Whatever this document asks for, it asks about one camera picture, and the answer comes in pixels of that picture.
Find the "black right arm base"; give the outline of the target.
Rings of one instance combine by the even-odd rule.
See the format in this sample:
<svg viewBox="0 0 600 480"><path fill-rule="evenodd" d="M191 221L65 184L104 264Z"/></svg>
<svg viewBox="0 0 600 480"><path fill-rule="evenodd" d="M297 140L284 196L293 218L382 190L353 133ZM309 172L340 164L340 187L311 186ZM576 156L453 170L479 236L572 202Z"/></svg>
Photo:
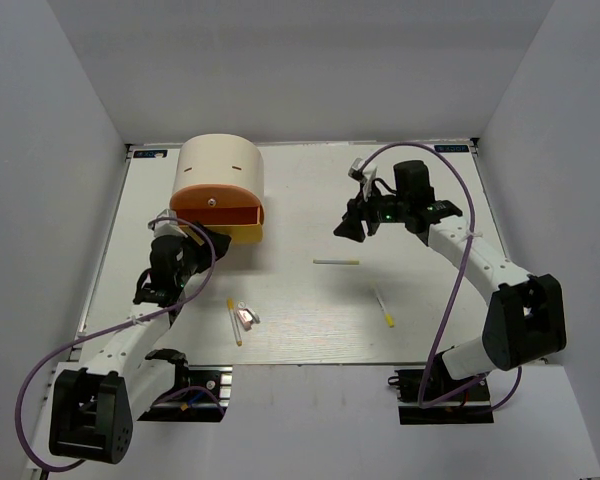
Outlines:
<svg viewBox="0 0 600 480"><path fill-rule="evenodd" d="M423 370L398 369L387 384L397 394L399 423L403 426L475 425L494 422L491 395L485 379L430 408L420 408L418 391Z"/></svg>

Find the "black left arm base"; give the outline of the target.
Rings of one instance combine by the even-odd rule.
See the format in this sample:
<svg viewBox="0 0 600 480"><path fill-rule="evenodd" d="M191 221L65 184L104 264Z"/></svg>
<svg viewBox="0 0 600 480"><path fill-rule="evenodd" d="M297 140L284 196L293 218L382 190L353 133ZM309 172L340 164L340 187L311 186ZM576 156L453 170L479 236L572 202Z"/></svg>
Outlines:
<svg viewBox="0 0 600 480"><path fill-rule="evenodd" d="M229 407L232 379L232 366L190 366L184 383L189 390L152 406L139 420L159 423L219 423Z"/></svg>

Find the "white pen yellow cap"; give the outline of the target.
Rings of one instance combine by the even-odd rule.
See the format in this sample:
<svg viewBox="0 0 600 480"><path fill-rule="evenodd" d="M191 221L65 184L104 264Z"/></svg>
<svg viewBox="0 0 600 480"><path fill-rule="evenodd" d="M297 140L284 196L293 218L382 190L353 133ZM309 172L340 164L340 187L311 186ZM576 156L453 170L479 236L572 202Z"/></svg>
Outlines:
<svg viewBox="0 0 600 480"><path fill-rule="evenodd" d="M315 265L339 265L339 266L357 266L360 265L359 260L351 259L313 259Z"/></svg>

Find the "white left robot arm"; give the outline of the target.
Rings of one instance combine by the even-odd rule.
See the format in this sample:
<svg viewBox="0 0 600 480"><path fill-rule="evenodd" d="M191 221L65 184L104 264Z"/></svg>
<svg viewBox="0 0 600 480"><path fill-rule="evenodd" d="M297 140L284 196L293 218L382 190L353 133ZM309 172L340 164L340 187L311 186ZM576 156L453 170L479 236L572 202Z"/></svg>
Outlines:
<svg viewBox="0 0 600 480"><path fill-rule="evenodd" d="M189 280L208 275L231 238L198 222L186 233L167 218L152 228L149 266L136 282L129 326L79 369L56 378L48 440L55 456L117 464L135 421L161 397L179 399L190 390L185 354L155 345L184 307Z"/></svg>

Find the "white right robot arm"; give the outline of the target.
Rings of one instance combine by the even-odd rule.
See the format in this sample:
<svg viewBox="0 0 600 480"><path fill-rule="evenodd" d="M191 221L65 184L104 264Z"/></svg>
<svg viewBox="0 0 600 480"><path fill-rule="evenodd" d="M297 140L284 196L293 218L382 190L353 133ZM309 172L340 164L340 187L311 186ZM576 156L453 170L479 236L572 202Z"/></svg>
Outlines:
<svg viewBox="0 0 600 480"><path fill-rule="evenodd" d="M395 189L382 194L375 165L356 160L349 176L360 185L334 233L363 242L382 223L401 223L456 267L485 300L481 335L436 356L433 390L452 399L468 378L508 371L563 350L567 343L562 288L550 274L517 266L471 228L462 211L438 200L420 160L394 165Z"/></svg>

